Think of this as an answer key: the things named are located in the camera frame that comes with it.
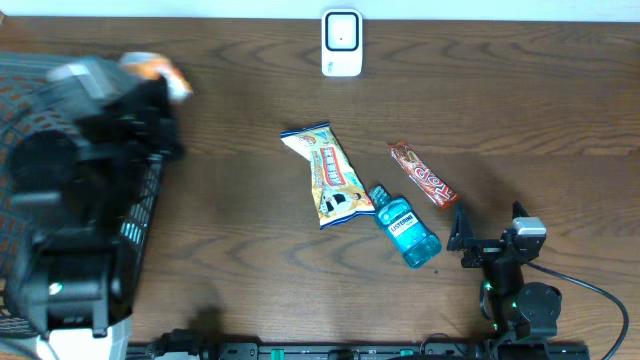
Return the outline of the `blue mouthwash bottle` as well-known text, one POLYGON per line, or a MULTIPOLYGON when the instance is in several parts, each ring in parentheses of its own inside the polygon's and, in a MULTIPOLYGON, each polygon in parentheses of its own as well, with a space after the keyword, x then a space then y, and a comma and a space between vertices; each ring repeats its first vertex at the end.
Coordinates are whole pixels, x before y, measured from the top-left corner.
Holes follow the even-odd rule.
POLYGON ((437 256, 442 245, 418 217, 411 204, 404 197, 392 198, 387 190, 378 185, 369 191, 374 207, 374 219, 385 232, 406 265, 418 269, 437 256))

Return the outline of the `small orange snack packet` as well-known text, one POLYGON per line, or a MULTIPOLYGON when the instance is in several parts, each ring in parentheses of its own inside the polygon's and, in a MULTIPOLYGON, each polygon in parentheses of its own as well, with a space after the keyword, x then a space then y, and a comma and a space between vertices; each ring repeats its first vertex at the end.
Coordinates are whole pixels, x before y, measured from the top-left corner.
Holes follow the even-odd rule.
POLYGON ((193 89, 182 72, 164 55, 151 52, 128 52, 119 59, 119 66, 145 80, 166 80, 169 98, 181 103, 193 95, 193 89))

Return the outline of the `red chocolate bar wrapper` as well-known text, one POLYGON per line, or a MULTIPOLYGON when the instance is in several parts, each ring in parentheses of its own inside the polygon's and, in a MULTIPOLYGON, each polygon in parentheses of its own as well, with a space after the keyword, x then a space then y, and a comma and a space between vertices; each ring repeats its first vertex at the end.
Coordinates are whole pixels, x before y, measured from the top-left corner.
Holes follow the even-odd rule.
POLYGON ((389 145, 391 156, 409 178, 440 209, 446 209, 458 199, 458 194, 429 168, 405 141, 389 145))

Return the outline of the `yellow snack bag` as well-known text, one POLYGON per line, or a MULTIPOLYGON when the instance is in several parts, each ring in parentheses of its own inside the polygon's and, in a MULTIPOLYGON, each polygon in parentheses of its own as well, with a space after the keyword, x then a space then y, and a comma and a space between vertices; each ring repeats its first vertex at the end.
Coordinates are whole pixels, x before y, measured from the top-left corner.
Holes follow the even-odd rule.
POLYGON ((375 214, 373 202, 329 122, 284 131, 280 139, 310 163, 311 193, 320 229, 375 214))

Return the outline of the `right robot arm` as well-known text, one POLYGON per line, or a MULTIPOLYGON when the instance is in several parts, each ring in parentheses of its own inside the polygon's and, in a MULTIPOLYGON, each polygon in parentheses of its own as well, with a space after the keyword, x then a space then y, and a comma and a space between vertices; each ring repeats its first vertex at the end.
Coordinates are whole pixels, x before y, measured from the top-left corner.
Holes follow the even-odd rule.
POLYGON ((480 346, 483 358, 550 357, 548 339, 557 334, 562 295, 553 286, 525 282, 522 273, 539 256, 546 235, 541 220, 514 202, 511 226, 497 239, 479 239, 464 207, 455 206, 447 249, 463 254, 462 267, 482 270, 481 309, 494 322, 495 334, 480 346))

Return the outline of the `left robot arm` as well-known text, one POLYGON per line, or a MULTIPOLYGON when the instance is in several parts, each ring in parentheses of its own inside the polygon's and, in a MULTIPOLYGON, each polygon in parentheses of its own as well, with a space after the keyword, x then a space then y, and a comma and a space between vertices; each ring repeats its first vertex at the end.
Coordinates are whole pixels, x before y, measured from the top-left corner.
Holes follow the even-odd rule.
POLYGON ((183 156, 167 82, 107 101, 75 86, 20 119, 9 211, 25 220, 7 304, 24 321, 5 342, 35 359, 122 359, 165 165, 183 156))

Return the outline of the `white barcode scanner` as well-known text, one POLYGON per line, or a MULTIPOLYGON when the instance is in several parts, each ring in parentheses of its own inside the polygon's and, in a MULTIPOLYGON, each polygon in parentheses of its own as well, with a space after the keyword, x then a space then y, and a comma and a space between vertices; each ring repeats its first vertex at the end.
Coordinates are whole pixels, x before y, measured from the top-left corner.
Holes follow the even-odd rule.
POLYGON ((328 9, 321 20, 321 70, 356 77, 363 67, 363 18, 355 9, 328 9))

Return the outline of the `grey plastic shopping basket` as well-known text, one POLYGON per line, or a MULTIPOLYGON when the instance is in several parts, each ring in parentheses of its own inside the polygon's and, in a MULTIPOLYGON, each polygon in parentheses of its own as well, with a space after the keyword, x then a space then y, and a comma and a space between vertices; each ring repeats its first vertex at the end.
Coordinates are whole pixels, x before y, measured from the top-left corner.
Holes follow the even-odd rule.
POLYGON ((1 56, 1 333, 131 315, 165 163, 182 155, 164 79, 111 60, 1 56))

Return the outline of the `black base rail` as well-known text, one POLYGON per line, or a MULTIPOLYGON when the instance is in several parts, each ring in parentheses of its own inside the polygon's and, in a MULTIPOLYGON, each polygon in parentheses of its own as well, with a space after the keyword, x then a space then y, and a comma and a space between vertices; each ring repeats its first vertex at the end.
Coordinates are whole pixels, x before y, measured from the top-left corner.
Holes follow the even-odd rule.
POLYGON ((259 345, 256 343, 203 344, 182 350, 159 349, 154 344, 131 345, 125 360, 388 360, 388 359, 485 359, 477 347, 445 342, 425 345, 259 345))

